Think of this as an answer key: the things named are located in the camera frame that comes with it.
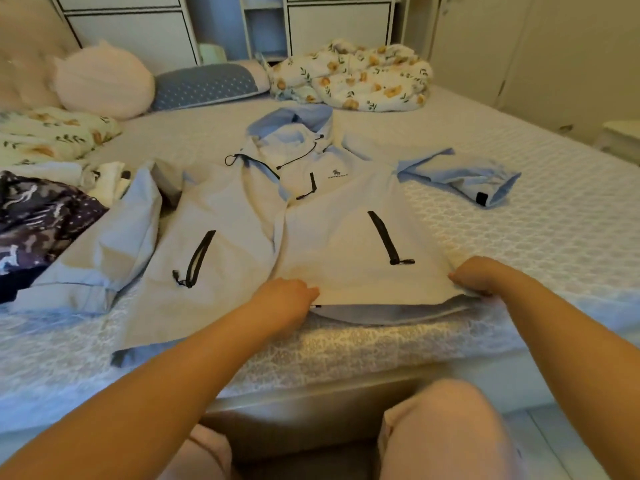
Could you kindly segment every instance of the forearm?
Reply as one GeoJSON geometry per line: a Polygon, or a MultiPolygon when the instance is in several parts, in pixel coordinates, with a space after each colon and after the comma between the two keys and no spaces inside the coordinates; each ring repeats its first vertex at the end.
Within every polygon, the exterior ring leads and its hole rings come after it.
{"type": "Polygon", "coordinates": [[[609,475],[640,477],[640,350],[524,273],[503,268],[494,288],[554,397],[609,475]]]}
{"type": "Polygon", "coordinates": [[[240,307],[132,371],[44,431],[0,477],[156,478],[207,405],[267,341],[264,328],[252,326],[257,312],[240,307]]]}

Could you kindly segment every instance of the white stool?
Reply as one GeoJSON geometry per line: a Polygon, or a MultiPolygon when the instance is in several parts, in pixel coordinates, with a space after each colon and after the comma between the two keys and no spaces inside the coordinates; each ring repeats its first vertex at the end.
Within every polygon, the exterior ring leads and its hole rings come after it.
{"type": "Polygon", "coordinates": [[[640,120],[607,121],[593,147],[640,165],[640,120]]]}

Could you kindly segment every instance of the polka dot pillow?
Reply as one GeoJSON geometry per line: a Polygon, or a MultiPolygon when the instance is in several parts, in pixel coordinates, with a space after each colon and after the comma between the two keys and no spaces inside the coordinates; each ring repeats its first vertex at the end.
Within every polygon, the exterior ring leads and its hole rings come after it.
{"type": "Polygon", "coordinates": [[[217,104],[269,90],[267,72],[255,60],[190,67],[156,76],[150,112],[217,104]]]}

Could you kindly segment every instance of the bed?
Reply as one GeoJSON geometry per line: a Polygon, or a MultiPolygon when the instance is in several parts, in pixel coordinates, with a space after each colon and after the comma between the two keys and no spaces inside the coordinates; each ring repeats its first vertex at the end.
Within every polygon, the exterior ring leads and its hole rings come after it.
{"type": "MultiPolygon", "coordinates": [[[[135,165],[153,157],[186,166],[224,157],[240,147],[249,123],[281,104],[263,96],[151,114],[124,123],[123,135],[91,158],[135,165]]],[[[438,87],[417,111],[336,111],[336,141],[345,129],[389,143],[451,145],[520,170],[508,202],[494,209],[414,180],[403,188],[453,261],[498,258],[613,330],[639,324],[637,167],[438,87]]],[[[28,317],[0,308],[0,433],[50,424],[126,373],[109,363],[137,288],[133,282],[101,317],[28,317]]],[[[500,359],[523,348],[496,303],[406,326],[312,315],[291,339],[252,358],[220,394],[226,406],[213,410],[267,397],[273,404],[331,384],[343,390],[350,381],[359,387],[375,374],[393,382],[408,367],[500,359]]]]}

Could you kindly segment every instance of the jacket logo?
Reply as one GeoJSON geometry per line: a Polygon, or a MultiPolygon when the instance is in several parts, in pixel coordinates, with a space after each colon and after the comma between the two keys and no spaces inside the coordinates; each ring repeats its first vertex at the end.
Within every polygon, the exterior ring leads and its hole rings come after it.
{"type": "Polygon", "coordinates": [[[333,175],[331,177],[327,177],[327,178],[339,178],[339,177],[346,177],[348,175],[348,173],[340,173],[338,170],[333,170],[332,174],[333,175]]]}

